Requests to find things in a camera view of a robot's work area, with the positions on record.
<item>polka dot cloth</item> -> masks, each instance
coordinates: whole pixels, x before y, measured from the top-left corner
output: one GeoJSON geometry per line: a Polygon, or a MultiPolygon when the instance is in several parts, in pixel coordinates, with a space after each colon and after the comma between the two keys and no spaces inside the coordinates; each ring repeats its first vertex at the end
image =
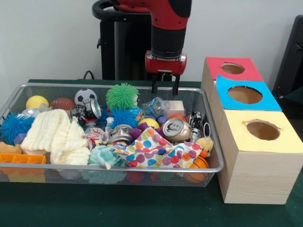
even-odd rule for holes
{"type": "Polygon", "coordinates": [[[114,152],[129,166],[189,168],[202,150],[196,143],[172,145],[153,128],[147,128],[130,146],[114,152]]]}

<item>blue spiky ball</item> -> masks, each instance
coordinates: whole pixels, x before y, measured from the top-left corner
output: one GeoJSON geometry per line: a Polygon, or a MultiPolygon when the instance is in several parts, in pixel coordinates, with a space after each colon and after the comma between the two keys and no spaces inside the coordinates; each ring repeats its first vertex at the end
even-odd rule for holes
{"type": "Polygon", "coordinates": [[[27,133],[34,119],[34,117],[18,116],[17,113],[10,114],[1,126],[1,138],[6,144],[14,145],[14,139],[21,133],[27,133]]]}
{"type": "Polygon", "coordinates": [[[116,108],[111,110],[110,116],[114,118],[114,121],[109,125],[109,127],[112,129],[120,124],[127,124],[133,128],[137,127],[138,125],[136,115],[131,110],[116,108]]]}
{"type": "Polygon", "coordinates": [[[135,96],[139,95],[138,89],[127,84],[112,86],[106,94],[106,104],[111,110],[114,108],[122,108],[124,110],[134,108],[135,96]]]}

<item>wire mesh basket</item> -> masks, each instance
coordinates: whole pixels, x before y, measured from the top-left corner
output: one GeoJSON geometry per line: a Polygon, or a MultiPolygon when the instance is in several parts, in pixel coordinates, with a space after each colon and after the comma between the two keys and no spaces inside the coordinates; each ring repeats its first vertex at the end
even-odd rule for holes
{"type": "MultiPolygon", "coordinates": [[[[73,100],[77,91],[82,88],[92,89],[98,96],[99,104],[105,105],[105,95],[111,86],[27,83],[16,88],[1,109],[0,117],[3,120],[9,113],[22,112],[26,108],[27,100],[32,96],[43,96],[49,102],[60,97],[73,100]]],[[[159,96],[164,100],[182,100],[186,113],[191,111],[201,112],[204,120],[210,125],[212,140],[214,141],[211,156],[206,158],[209,164],[208,169],[113,167],[106,170],[101,166],[0,163],[0,182],[206,187],[214,174],[223,168],[224,163],[205,93],[197,88],[179,88],[178,96],[173,96],[171,88],[159,87],[158,93],[153,95],[149,87],[137,87],[137,89],[140,92],[138,106],[159,96]],[[203,180],[193,182],[188,180],[191,176],[197,176],[203,180]]]]}

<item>white wall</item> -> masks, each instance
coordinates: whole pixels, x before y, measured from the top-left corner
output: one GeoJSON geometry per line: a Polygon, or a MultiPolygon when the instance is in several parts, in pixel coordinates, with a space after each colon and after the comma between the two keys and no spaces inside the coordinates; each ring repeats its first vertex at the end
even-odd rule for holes
{"type": "MultiPolygon", "coordinates": [[[[11,91],[29,78],[79,79],[87,69],[101,78],[95,1],[2,1],[0,89],[11,91]]],[[[272,88],[302,9],[302,0],[193,0],[181,80],[201,81],[206,56],[251,57],[272,88]]]]}

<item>red robot arm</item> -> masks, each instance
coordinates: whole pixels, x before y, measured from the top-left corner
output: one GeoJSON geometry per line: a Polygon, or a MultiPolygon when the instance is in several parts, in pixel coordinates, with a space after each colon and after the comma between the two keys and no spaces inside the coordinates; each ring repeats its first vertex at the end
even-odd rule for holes
{"type": "MultiPolygon", "coordinates": [[[[182,54],[187,21],[192,0],[111,0],[119,5],[145,7],[151,20],[151,51],[145,56],[146,70],[176,76],[173,93],[178,93],[179,77],[186,66],[186,55],[182,54]]],[[[153,79],[153,91],[156,77],[153,79]]]]}

